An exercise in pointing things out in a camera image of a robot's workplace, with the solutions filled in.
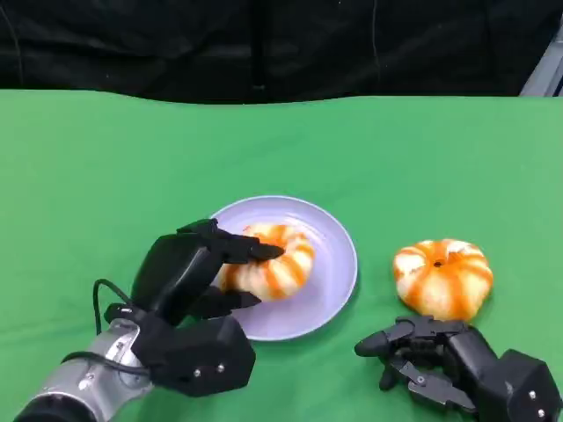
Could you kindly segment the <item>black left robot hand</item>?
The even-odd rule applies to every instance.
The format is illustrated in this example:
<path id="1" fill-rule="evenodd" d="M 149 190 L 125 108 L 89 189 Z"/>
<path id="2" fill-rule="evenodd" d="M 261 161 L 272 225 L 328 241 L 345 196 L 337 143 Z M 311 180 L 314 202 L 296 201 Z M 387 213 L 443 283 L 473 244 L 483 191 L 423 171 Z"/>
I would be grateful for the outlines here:
<path id="1" fill-rule="evenodd" d="M 225 265 L 262 264 L 283 248 L 255 236 L 232 234 L 215 218 L 191 222 L 160 236 L 135 276 L 132 305 L 153 312 L 172 326 L 186 317 L 228 316 L 261 303 L 256 294 L 213 284 Z"/>

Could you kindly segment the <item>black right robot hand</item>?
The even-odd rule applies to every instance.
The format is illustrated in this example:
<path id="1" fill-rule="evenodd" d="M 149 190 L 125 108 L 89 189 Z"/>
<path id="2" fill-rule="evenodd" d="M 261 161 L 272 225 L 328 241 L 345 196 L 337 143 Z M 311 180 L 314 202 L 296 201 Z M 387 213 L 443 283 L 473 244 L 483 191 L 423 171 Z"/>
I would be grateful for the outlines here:
<path id="1" fill-rule="evenodd" d="M 379 389 L 407 386 L 412 398 L 479 415 L 479 380 L 498 361 L 475 327 L 462 320 L 403 316 L 355 345 L 355 354 L 384 365 Z"/>

